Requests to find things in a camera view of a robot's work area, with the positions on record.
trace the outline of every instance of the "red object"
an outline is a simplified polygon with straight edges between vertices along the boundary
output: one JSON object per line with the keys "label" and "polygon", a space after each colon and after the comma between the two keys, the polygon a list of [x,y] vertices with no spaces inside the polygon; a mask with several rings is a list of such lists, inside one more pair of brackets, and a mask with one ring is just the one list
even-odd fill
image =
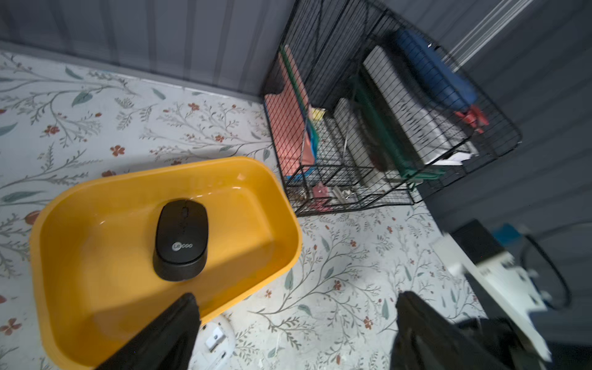
{"label": "red object", "polygon": [[[300,77],[296,61],[292,57],[292,52],[288,46],[285,46],[288,55],[289,68],[292,70],[302,96],[304,106],[308,106],[308,95],[304,89],[304,82]],[[278,53],[278,60],[282,61],[282,54]],[[265,106],[269,115],[271,132],[274,135],[275,150],[278,153],[279,165],[282,168],[284,176],[292,176],[301,165],[313,166],[314,155],[310,143],[310,137],[305,134],[306,123],[296,92],[292,87],[288,75],[288,69],[284,63],[279,63],[284,80],[284,90],[279,94],[265,95]]]}
{"label": "red object", "polygon": [[331,207],[325,205],[329,199],[329,188],[326,187],[321,181],[313,188],[313,198],[321,198],[317,201],[313,201],[311,207],[319,212],[329,212],[332,210]]}
{"label": "red object", "polygon": [[454,112],[454,114],[461,117],[463,121],[471,125],[471,127],[480,134],[483,133],[483,127],[489,125],[489,121],[475,104],[471,105],[467,113]]}

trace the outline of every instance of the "pink board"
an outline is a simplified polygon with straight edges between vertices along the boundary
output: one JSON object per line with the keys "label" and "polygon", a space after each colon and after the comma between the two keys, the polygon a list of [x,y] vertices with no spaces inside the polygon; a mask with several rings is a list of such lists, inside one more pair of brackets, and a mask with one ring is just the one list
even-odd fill
{"label": "pink board", "polygon": [[[290,61],[290,69],[297,81],[300,96],[305,106],[308,106],[308,95],[306,94],[304,83],[300,78],[296,62],[288,46],[285,46],[285,52]],[[271,123],[271,132],[274,136],[275,150],[278,153],[282,174],[284,176],[292,176],[300,165],[313,165],[314,156],[310,138],[304,132],[305,122],[300,106],[298,105],[298,98],[292,87],[288,71],[280,53],[278,53],[278,60],[282,71],[282,79],[284,80],[284,90],[279,94],[265,95],[265,105],[269,122]]]}

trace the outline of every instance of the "red flower print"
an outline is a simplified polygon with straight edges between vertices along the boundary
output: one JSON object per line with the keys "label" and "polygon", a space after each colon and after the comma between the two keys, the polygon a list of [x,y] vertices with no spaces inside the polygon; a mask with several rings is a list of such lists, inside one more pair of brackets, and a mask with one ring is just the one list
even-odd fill
{"label": "red flower print", "polygon": [[45,132],[48,136],[49,135],[55,135],[58,132],[60,132],[60,128],[58,126],[52,126],[52,125],[48,125],[47,128],[45,129]]}
{"label": "red flower print", "polygon": [[25,216],[25,223],[27,223],[28,225],[33,225],[35,223],[35,220],[37,219],[37,216],[39,216],[39,213],[41,211],[33,211],[31,213],[29,213],[28,215]]}
{"label": "red flower print", "polygon": [[12,332],[22,326],[22,324],[15,324],[17,319],[11,318],[8,320],[8,325],[0,326],[0,332],[4,332],[4,335],[10,335]]}
{"label": "red flower print", "polygon": [[366,316],[366,318],[364,319],[364,326],[366,327],[366,329],[372,329],[372,325],[374,325],[374,323],[372,322],[372,320],[368,318],[368,316]]}
{"label": "red flower print", "polygon": [[118,155],[124,155],[125,154],[125,149],[123,146],[121,145],[115,145],[115,147],[111,147],[111,151],[113,152],[113,156],[117,157]]}

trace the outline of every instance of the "mouse logo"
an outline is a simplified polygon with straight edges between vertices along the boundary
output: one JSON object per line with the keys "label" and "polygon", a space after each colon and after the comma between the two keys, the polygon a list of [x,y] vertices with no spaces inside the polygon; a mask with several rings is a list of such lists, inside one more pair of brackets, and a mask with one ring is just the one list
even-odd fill
{"label": "mouse logo", "polygon": [[180,250],[181,248],[191,248],[193,247],[193,244],[181,244],[180,242],[176,242],[173,243],[173,250],[176,252],[178,250]]}

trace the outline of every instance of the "black cable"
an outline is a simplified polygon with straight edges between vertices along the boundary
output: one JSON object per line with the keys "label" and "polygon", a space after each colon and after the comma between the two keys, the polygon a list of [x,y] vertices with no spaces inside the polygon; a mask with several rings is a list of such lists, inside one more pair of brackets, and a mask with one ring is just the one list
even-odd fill
{"label": "black cable", "polygon": [[[553,235],[557,235],[560,233],[564,233],[566,231],[570,231],[573,229],[581,229],[581,228],[585,228],[585,227],[592,227],[592,220],[579,221],[579,222],[559,226],[554,229],[544,231],[543,233],[538,234],[537,237],[539,240],[544,240],[544,239],[547,239]],[[555,275],[559,279],[561,285],[563,285],[564,291],[565,291],[564,302],[563,302],[563,305],[561,305],[560,307],[556,307],[547,301],[545,301],[545,304],[547,305],[547,307],[551,308],[552,310],[556,310],[556,311],[568,308],[569,306],[571,306],[572,296],[571,296],[571,290],[570,290],[569,285],[567,284],[567,281],[565,280],[563,275],[561,275],[557,266],[555,266],[553,261],[551,261],[551,258],[547,255],[547,253],[545,253],[545,250],[539,245],[539,243],[537,243],[534,236],[532,234],[527,234],[527,235],[525,235],[525,238],[526,238],[526,240],[528,240],[528,242],[530,244],[526,245],[522,249],[522,251],[520,252],[520,266],[522,266],[522,268],[524,268],[525,270],[528,270],[528,268],[526,267],[526,254],[527,254],[528,250],[530,249],[530,246],[535,247],[536,251],[539,252],[540,256],[543,257],[543,259],[549,264],[549,266],[551,267],[551,269],[553,270],[553,272],[555,273]]]}
{"label": "black cable", "polygon": [[528,268],[526,266],[526,252],[528,252],[528,250],[530,249],[529,247],[531,245],[533,247],[535,247],[536,251],[539,252],[540,256],[543,257],[543,259],[545,261],[547,261],[547,263],[549,264],[549,266],[551,267],[551,269],[553,270],[553,272],[555,273],[555,275],[557,276],[557,278],[561,282],[561,285],[563,285],[563,289],[565,291],[565,298],[563,301],[563,305],[561,305],[559,307],[553,305],[552,303],[548,302],[547,300],[543,299],[543,301],[545,302],[547,307],[549,307],[555,311],[559,311],[559,310],[563,310],[565,308],[568,308],[569,306],[571,306],[571,290],[570,290],[569,285],[567,285],[567,281],[565,281],[565,278],[563,277],[563,275],[561,275],[561,273],[557,269],[557,266],[555,266],[553,261],[551,261],[551,258],[549,258],[549,256],[542,249],[542,247],[539,245],[539,243],[536,242],[535,238],[531,234],[524,235],[524,237],[526,238],[526,240],[529,241],[530,244],[526,245],[522,249],[522,251],[520,252],[520,266],[522,266],[523,269],[528,270]]}

